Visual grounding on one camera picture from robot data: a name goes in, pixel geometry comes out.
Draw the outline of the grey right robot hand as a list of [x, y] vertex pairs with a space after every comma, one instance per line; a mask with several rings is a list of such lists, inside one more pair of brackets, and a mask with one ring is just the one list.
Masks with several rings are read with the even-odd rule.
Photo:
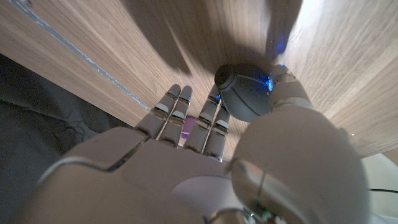
[[223, 65], [185, 144], [192, 89], [50, 166], [14, 223], [369, 223], [363, 163], [283, 65]]

